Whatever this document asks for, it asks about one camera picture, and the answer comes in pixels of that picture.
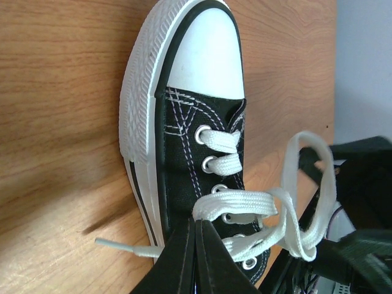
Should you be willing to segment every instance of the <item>eyelet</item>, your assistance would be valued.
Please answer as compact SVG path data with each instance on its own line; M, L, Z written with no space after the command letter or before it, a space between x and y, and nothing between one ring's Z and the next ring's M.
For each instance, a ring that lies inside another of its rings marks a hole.
M210 126L207 126L206 124L202 124L201 126L199 126L195 132L195 140L196 143L198 143L199 145L204 145L204 142L201 141L200 139L200 134L204 131L204 130L211 130Z
M257 264L257 259L255 257L252 257L248 260L244 260L243 261L243 269L246 271L251 270L252 268L254 268Z
M203 163L202 163L202 170L203 170L203 172L205 172L205 173L213 173L213 171L211 171L208 168L208 162L210 162L211 160L214 160L216 158L217 158L216 156L208 156L208 157L204 158Z
M226 185L223 185L223 184L215 185L215 186L211 189L211 194L216 193L216 192L219 192L220 190L224 190L224 189L227 189L227 186L226 186Z
M222 214L222 221L225 224L232 224L231 219L232 219L232 217L229 215L229 213L223 213Z

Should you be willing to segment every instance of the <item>wooden surface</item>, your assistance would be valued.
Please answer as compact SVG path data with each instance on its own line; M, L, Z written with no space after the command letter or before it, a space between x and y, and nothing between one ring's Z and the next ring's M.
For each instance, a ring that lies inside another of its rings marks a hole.
M332 141L336 3L227 2L249 99L246 187L263 190L279 184L293 134ZM1 1L0 293L128 293L150 269L94 238L148 244L119 153L118 104L154 3ZM299 214L312 190L302 176Z

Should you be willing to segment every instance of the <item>gray wall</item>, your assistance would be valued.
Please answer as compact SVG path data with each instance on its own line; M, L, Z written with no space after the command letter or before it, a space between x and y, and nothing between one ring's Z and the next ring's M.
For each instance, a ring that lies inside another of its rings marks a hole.
M392 0L337 0L335 142L392 138Z

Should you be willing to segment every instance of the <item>table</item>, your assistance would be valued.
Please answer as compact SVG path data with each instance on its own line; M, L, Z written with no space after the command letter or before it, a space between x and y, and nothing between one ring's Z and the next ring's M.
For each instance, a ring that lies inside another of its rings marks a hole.
M151 268L94 238L148 245L119 153L118 104L155 2L0 3L0 293L129 293ZM227 2L249 101L246 188L264 190L279 184L293 134L332 142L336 1ZM314 186L299 182L300 215Z

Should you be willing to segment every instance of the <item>white rubber toe cap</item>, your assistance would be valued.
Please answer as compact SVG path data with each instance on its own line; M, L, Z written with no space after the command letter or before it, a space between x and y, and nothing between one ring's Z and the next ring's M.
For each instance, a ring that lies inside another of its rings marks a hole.
M189 26L168 86L213 97L243 99L241 52L235 25L221 9L202 12Z

